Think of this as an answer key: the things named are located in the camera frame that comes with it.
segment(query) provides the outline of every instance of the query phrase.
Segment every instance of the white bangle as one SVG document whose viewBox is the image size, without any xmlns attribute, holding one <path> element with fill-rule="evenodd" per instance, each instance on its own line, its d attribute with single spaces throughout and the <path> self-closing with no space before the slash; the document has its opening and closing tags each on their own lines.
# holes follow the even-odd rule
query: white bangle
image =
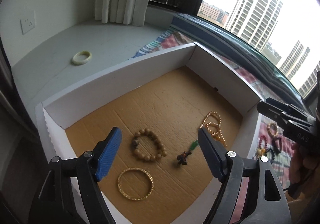
<svg viewBox="0 0 320 224">
<path fill-rule="evenodd" d="M 77 57 L 82 56 L 82 55 L 87 56 L 87 58 L 84 59 L 84 60 L 80 60 L 80 61 L 79 61 L 79 60 L 76 60 Z M 81 51 L 81 52 L 76 53 L 76 54 L 73 56 L 72 62 L 73 62 L 75 65 L 83 65 L 83 64 L 89 62 L 89 60 L 90 60 L 91 58 L 92 58 L 92 54 L 91 54 L 89 51 Z"/>
</svg>

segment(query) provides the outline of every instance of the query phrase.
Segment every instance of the electrical outlet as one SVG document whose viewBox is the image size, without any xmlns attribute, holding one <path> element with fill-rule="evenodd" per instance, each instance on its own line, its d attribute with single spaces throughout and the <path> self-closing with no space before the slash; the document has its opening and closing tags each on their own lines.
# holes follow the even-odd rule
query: electrical outlet
<svg viewBox="0 0 320 224">
<path fill-rule="evenodd" d="M 36 26 L 35 14 L 33 11 L 20 19 L 22 33 L 25 34 Z"/>
</svg>

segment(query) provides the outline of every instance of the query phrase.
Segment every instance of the sky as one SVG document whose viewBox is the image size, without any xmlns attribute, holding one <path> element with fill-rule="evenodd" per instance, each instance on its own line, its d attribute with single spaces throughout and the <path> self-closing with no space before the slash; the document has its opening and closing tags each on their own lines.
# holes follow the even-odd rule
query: sky
<svg viewBox="0 0 320 224">
<path fill-rule="evenodd" d="M 237 0 L 204 0 L 231 13 Z M 282 56 L 282 63 L 299 40 L 310 48 L 301 68 L 291 79 L 299 89 L 320 61 L 320 6 L 316 0 L 281 0 L 278 24 L 270 36 L 272 47 Z"/>
</svg>

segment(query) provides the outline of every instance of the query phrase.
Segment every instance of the silver bolt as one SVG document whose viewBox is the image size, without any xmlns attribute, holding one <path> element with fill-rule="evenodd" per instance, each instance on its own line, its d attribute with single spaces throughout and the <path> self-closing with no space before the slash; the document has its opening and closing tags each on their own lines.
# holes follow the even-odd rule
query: silver bolt
<svg viewBox="0 0 320 224">
<path fill-rule="evenodd" d="M 268 162 L 268 158 L 266 156 L 261 156 L 260 159 L 262 162 Z"/>
<path fill-rule="evenodd" d="M 228 151 L 227 155 L 230 157 L 235 157 L 237 154 L 234 151 Z"/>
<path fill-rule="evenodd" d="M 90 157 L 90 156 L 92 156 L 92 151 L 86 151 L 86 152 L 83 153 L 83 155 L 85 157 Z"/>
<path fill-rule="evenodd" d="M 56 162 L 58 162 L 59 160 L 60 160 L 60 157 L 55 156 L 55 157 L 53 157 L 53 158 L 51 159 L 51 162 L 56 163 Z"/>
</svg>

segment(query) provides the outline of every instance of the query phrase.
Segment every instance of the cardboard box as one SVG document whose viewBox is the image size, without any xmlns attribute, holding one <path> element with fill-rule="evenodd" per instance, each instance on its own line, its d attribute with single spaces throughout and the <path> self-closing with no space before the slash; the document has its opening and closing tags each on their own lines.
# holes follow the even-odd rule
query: cardboard box
<svg viewBox="0 0 320 224">
<path fill-rule="evenodd" d="M 243 116 L 230 149 L 242 157 L 252 157 L 261 121 L 256 104 L 262 98 L 211 51 L 191 43 L 123 62 L 83 79 L 40 103 L 36 107 L 37 125 L 48 161 L 55 155 L 63 160 L 76 157 L 65 129 L 105 104 L 183 66 L 187 66 L 210 86 L 216 87 L 219 94 Z M 72 178 L 72 184 L 77 210 L 87 221 L 76 178 Z M 220 183 L 213 178 L 194 203 L 172 223 L 202 223 L 219 187 Z M 117 223 L 130 223 L 104 198 Z"/>
</svg>

